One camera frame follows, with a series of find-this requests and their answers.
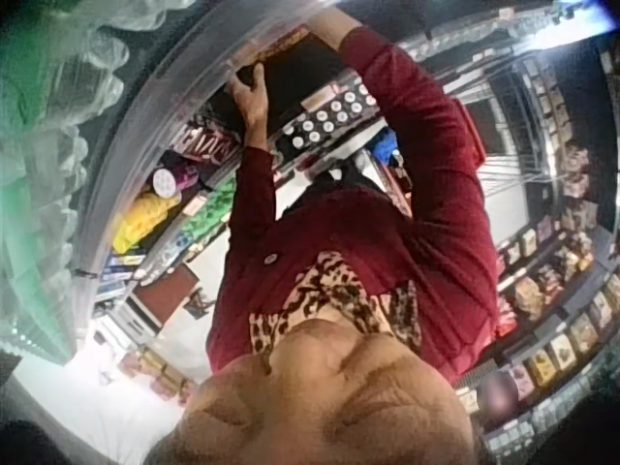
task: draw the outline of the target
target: woman's hand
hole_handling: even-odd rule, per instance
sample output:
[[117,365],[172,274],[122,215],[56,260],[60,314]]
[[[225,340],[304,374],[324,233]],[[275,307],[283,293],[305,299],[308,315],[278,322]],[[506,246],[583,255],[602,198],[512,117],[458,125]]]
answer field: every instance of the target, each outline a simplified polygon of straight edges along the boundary
[[264,66],[254,67],[254,85],[245,85],[233,75],[227,86],[245,122],[245,145],[267,150],[269,100],[264,84]]

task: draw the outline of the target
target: yellow packaging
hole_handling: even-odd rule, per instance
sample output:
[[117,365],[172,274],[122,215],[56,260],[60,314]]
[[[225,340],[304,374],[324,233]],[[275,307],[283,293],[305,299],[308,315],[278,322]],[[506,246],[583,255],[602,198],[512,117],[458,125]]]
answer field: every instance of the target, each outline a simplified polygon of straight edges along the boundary
[[168,210],[181,202],[178,192],[170,199],[162,199],[148,193],[139,196],[129,212],[120,222],[116,237],[112,242],[114,252],[125,254],[153,229],[168,217]]

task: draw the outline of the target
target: button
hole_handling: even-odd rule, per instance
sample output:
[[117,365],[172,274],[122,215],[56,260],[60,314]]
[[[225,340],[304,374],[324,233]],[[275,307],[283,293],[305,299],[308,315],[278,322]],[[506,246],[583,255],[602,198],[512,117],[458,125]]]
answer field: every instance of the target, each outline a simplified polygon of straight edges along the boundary
[[264,259],[264,264],[275,264],[278,260],[278,254],[271,254]]

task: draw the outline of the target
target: woman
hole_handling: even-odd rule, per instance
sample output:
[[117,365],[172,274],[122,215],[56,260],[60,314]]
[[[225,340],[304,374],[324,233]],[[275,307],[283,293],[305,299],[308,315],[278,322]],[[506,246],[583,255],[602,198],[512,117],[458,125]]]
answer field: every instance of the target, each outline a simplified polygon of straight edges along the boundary
[[308,24],[357,70],[399,139],[414,220],[367,187],[275,221],[267,96],[246,124],[231,249],[207,352],[214,371],[148,463],[481,463],[450,383],[496,323],[495,251],[473,142],[402,50],[330,9]]

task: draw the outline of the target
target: product package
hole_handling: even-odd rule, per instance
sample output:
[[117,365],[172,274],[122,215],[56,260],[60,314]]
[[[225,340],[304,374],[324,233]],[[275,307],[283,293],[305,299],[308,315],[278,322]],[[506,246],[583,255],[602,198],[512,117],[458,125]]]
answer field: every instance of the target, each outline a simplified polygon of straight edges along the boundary
[[531,320],[540,318],[544,309],[544,295],[536,282],[530,277],[525,277],[514,289],[519,309],[528,313]]
[[590,156],[587,148],[574,144],[567,145],[566,156],[562,159],[562,171],[581,173],[588,165],[590,165]]
[[598,293],[594,297],[594,301],[590,304],[590,319],[596,326],[598,330],[605,329],[609,323],[611,323],[611,319],[613,314],[611,312],[611,308],[605,299],[605,296],[601,293]]
[[550,264],[541,267],[537,272],[536,282],[544,293],[545,305],[551,303],[559,293],[564,291],[562,277]]
[[588,174],[572,174],[564,179],[564,195],[581,199],[590,189],[590,176]]
[[498,298],[497,306],[499,308],[500,318],[495,328],[495,333],[498,337],[504,337],[516,329],[516,315],[512,306],[506,301],[503,295]]
[[125,255],[118,255],[112,252],[106,266],[140,266],[145,258],[146,251],[141,247],[134,246]]
[[532,378],[525,366],[518,364],[510,369],[510,373],[519,390],[519,400],[525,399],[534,392],[536,386],[534,386],[534,382],[532,382]]
[[131,206],[120,222],[116,237],[112,242],[114,252],[123,255],[130,247],[146,237],[168,217],[168,210],[181,202],[181,193],[171,199],[162,199],[156,194],[143,194]]
[[538,232],[539,241],[545,242],[547,239],[553,236],[553,222],[551,221],[551,217],[546,215],[542,220],[538,223],[536,230]]
[[562,92],[560,92],[559,87],[549,89],[549,99],[551,100],[551,104],[556,108],[564,105],[564,97],[562,97]]
[[523,257],[530,257],[536,252],[536,232],[534,230],[528,230],[521,236],[521,250],[523,251]]
[[548,385],[557,373],[545,349],[538,349],[534,356],[527,360],[527,364],[534,375],[534,379],[541,388]]
[[599,335],[586,313],[579,316],[571,325],[570,336],[573,338],[574,346],[577,347],[582,354],[590,352],[590,349],[592,349],[599,340]]
[[515,264],[521,258],[521,249],[519,243],[515,242],[512,247],[507,250],[508,264]]
[[129,281],[136,271],[135,266],[106,266],[102,271],[100,281]]
[[551,353],[556,365],[562,371],[566,371],[577,363],[577,357],[574,354],[573,346],[566,334],[560,334],[551,341]]
[[120,297],[125,294],[127,286],[124,281],[110,281],[102,283],[97,289],[95,296],[95,302],[101,302],[104,300],[110,300],[112,298]]
[[562,281],[568,283],[578,271],[579,256],[563,246],[554,254],[551,265],[560,274]]
[[461,404],[463,404],[467,415],[472,415],[480,410],[480,407],[478,406],[478,394],[475,389],[468,390],[463,395],[460,395],[458,400],[460,400]]
[[501,276],[504,271],[506,271],[506,261],[504,255],[499,253],[497,255],[497,275]]
[[614,313],[620,313],[620,278],[612,274],[603,289],[603,293],[611,310]]

